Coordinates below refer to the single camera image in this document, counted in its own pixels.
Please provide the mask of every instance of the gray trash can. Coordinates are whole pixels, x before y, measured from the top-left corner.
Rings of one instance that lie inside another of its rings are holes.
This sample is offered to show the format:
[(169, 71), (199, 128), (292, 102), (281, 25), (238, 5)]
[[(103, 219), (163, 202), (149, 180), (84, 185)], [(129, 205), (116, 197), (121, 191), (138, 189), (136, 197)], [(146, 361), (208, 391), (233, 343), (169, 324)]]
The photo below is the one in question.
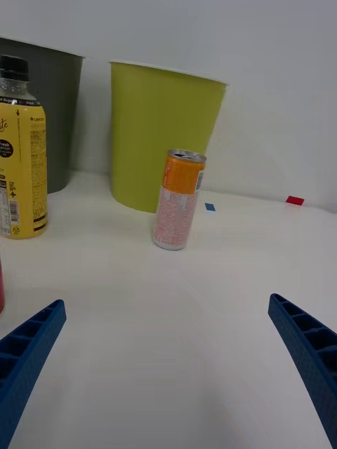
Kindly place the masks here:
[(29, 63), (30, 91), (46, 113), (48, 193), (69, 180), (70, 145), (83, 58), (62, 51), (0, 38), (0, 53)]

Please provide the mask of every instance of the white wall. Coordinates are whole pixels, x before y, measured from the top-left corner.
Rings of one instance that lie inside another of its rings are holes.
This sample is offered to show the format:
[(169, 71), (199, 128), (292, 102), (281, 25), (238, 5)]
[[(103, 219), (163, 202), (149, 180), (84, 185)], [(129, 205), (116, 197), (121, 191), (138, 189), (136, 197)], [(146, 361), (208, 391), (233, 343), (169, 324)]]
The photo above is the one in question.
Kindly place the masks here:
[(333, 0), (12, 0), (0, 34), (87, 57), (77, 168), (108, 170), (111, 59), (230, 83), (204, 187), (337, 211)]

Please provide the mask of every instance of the black bottle cap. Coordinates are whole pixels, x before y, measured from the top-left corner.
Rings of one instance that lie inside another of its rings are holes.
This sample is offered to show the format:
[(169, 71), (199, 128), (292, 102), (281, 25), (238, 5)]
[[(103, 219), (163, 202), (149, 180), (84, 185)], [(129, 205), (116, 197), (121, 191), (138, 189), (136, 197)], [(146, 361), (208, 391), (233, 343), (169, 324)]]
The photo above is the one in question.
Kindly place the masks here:
[(28, 61), (15, 56), (0, 55), (0, 77), (29, 81)]

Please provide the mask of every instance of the orange can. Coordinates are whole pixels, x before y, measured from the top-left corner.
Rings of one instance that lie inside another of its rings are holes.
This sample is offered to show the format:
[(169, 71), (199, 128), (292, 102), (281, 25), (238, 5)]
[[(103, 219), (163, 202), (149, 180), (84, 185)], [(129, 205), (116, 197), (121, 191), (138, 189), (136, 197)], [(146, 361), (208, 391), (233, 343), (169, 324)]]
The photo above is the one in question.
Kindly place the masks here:
[(201, 154), (181, 149), (168, 152), (152, 237), (161, 248), (186, 246), (205, 165)]

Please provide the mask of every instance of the green bin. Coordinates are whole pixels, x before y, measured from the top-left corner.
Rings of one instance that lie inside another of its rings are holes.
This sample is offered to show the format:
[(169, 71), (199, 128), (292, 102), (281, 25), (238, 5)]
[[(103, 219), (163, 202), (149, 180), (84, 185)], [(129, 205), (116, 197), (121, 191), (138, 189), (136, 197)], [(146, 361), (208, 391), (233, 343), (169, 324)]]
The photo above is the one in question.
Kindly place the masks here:
[(205, 153), (227, 86), (124, 62), (111, 69), (112, 194), (155, 212), (167, 151)]

